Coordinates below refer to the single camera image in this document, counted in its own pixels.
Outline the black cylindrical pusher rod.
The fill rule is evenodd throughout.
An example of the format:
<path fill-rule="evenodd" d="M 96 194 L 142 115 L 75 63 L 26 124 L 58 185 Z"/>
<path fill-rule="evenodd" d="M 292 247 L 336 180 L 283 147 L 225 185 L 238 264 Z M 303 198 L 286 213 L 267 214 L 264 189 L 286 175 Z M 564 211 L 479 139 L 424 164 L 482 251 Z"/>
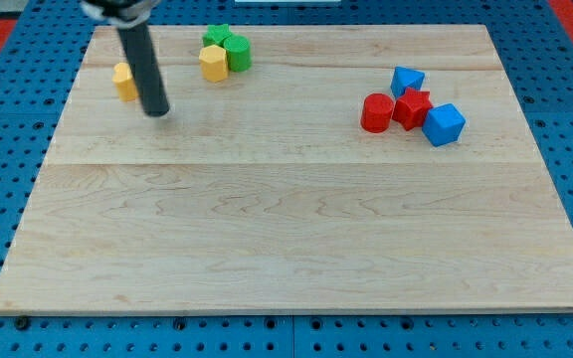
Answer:
<path fill-rule="evenodd" d="M 117 30 L 143 112 L 150 117 L 168 113 L 170 106 L 146 23 Z"/>

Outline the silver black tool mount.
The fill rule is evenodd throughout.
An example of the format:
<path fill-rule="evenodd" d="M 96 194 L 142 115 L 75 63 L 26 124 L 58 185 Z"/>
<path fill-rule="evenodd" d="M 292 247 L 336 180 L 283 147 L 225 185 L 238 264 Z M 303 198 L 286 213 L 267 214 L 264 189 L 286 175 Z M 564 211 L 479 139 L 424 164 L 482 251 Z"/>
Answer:
<path fill-rule="evenodd" d="M 134 27 L 146 22 L 160 0 L 82 0 L 81 8 L 90 18 L 115 27 Z"/>

